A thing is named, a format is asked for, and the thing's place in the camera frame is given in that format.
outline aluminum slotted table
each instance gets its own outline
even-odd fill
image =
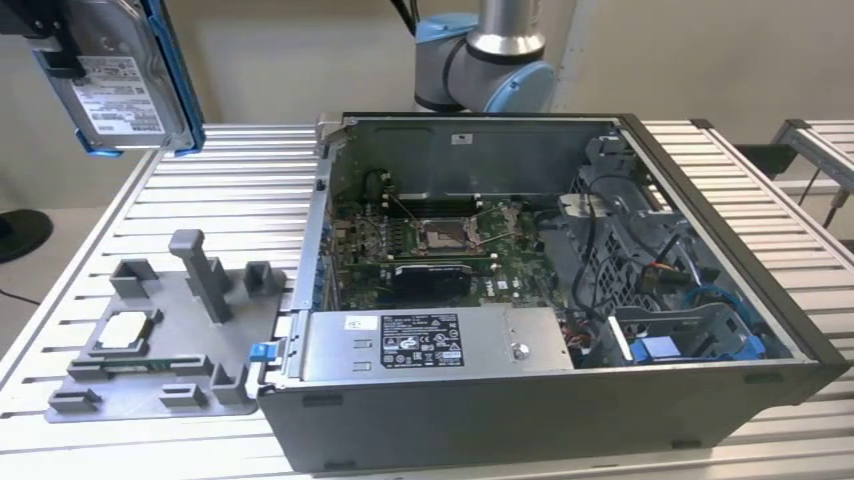
[[[854,359],[850,252],[713,128],[687,121],[646,125],[815,324]],[[178,269],[170,235],[178,228],[200,228],[206,250],[226,268],[268,260],[295,278],[316,164],[314,127],[214,125],[207,134],[196,155],[144,157],[0,361],[4,478],[24,472],[28,478],[308,478],[292,473],[260,412],[76,424],[48,424],[43,418],[48,395],[107,305],[107,277],[120,258],[143,254],[155,269]],[[276,332],[288,326],[282,316]],[[611,476],[854,478],[854,373],[805,404],[765,411],[711,450],[366,477]]]
[[[847,191],[854,191],[854,120],[787,120],[773,143],[790,145]]]

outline open computer chassis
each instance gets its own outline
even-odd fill
[[[259,395],[298,470],[707,447],[847,368],[634,116],[320,130]]]

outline blue cable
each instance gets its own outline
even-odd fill
[[[691,290],[685,295],[685,300],[682,301],[682,305],[683,305],[685,308],[691,306],[691,299],[701,292],[714,292],[718,295],[721,295],[723,298],[726,298],[730,301],[730,303],[733,304],[733,306],[735,307],[735,311],[738,312],[738,315],[742,317],[742,320],[747,324],[751,323],[751,321],[750,321],[750,310],[747,309],[747,306],[741,302],[741,300],[738,300],[735,295],[733,295],[730,292],[723,290],[717,285],[703,285],[701,287],[697,287],[694,290]]]

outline warning label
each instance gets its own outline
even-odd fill
[[[462,367],[463,338],[455,314],[383,315],[386,368]]]
[[[77,57],[85,77],[75,94],[100,135],[164,133],[133,57]]]

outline metal workbench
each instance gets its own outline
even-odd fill
[[[714,129],[647,122],[778,281],[854,359],[854,258]],[[294,278],[312,188],[314,129],[210,126],[204,152],[141,160],[0,361],[0,476],[276,477],[291,469],[251,416],[48,424],[41,416],[107,305],[120,258],[167,253],[176,228],[206,231],[226,267],[268,260]],[[278,332],[290,320],[282,317]],[[799,406],[765,411],[711,450],[431,470],[371,478],[854,478],[854,374]]]
[[[773,143],[790,145],[841,187],[854,191],[854,120],[786,120]]]

